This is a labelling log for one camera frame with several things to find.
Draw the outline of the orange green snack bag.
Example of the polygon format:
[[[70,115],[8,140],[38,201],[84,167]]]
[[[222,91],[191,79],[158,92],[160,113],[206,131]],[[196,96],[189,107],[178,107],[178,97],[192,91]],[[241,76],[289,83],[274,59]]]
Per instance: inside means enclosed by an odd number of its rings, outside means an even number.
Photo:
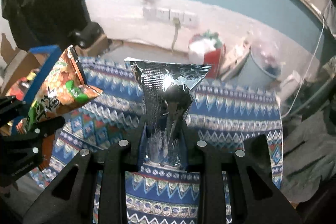
[[[39,73],[39,68],[32,69],[12,86],[20,90],[17,98],[30,107],[24,118],[14,121],[11,132],[25,134],[39,122],[67,114],[102,94],[101,89],[88,84],[73,46],[63,51],[42,83],[33,88]]]

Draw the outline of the small brown cardboard box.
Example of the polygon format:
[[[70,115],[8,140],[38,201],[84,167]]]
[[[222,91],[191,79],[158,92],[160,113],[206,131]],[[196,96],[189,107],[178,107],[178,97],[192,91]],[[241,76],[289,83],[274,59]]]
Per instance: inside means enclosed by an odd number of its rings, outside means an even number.
[[[96,57],[109,49],[110,42],[106,34],[101,34],[101,36],[89,47],[86,49],[75,46],[75,51],[78,56],[84,57]]]

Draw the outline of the grey round bucket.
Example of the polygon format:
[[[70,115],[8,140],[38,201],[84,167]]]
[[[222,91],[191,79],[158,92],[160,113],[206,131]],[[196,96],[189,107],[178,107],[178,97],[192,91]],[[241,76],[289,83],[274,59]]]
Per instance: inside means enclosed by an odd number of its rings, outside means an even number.
[[[273,55],[265,56],[258,49],[252,49],[243,65],[236,82],[239,86],[266,89],[281,75],[281,65]]]

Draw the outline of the white wall socket strip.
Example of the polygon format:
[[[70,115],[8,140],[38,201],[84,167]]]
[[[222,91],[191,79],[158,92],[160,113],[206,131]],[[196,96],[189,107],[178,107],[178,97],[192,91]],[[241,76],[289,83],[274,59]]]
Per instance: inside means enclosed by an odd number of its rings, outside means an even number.
[[[181,26],[187,28],[197,28],[199,25],[198,15],[190,11],[168,9],[166,7],[143,6],[142,12],[146,20],[169,24],[178,22]]]

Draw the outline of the blue cardboard box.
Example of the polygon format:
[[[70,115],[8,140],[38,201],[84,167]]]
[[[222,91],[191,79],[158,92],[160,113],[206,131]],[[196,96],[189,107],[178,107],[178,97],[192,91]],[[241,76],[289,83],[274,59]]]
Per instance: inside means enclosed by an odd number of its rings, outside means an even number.
[[[42,84],[62,54],[59,46],[19,51],[6,69],[1,86],[1,133],[14,136],[25,133],[34,121],[34,107]]]

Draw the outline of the red white plastic bag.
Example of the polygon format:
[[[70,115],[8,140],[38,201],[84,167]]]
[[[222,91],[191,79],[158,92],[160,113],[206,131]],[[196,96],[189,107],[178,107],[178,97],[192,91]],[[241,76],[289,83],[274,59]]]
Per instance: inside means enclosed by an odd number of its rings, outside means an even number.
[[[217,32],[208,30],[202,34],[195,34],[189,40],[189,62],[211,65],[211,69],[206,75],[207,78],[217,78],[225,54],[226,45]]]

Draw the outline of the blue patterned table cloth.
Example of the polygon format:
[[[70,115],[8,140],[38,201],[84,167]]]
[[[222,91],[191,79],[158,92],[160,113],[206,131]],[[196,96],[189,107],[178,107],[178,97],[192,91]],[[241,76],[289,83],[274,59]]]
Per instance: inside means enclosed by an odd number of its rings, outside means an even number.
[[[46,188],[83,148],[96,152],[119,141],[135,128],[144,112],[142,89],[128,64],[101,57],[82,57],[88,84],[102,94],[73,111],[56,138],[49,167],[34,169],[30,177]],[[272,178],[282,182],[282,122],[276,97],[205,79],[197,87],[186,117],[200,139],[229,151],[241,149],[245,139],[265,135]],[[195,223],[199,175],[146,162],[137,173],[126,173],[129,223]]]

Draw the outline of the silver foil snack bag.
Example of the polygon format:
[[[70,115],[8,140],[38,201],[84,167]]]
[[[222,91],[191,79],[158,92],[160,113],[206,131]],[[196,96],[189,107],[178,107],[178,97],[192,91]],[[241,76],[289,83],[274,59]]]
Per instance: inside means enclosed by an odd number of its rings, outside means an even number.
[[[211,66],[208,64],[161,63],[127,57],[143,91],[144,114],[131,141],[132,161],[145,161],[187,169],[197,133],[188,129],[186,117],[195,90]]]

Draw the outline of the black round speaker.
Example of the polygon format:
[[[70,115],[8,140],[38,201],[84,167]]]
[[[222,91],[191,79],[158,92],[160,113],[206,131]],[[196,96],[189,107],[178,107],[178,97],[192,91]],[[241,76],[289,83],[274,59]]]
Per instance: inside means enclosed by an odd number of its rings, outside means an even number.
[[[69,38],[72,44],[82,49],[87,49],[91,47],[103,33],[104,31],[100,24],[89,22],[83,30],[74,30],[71,32]]]

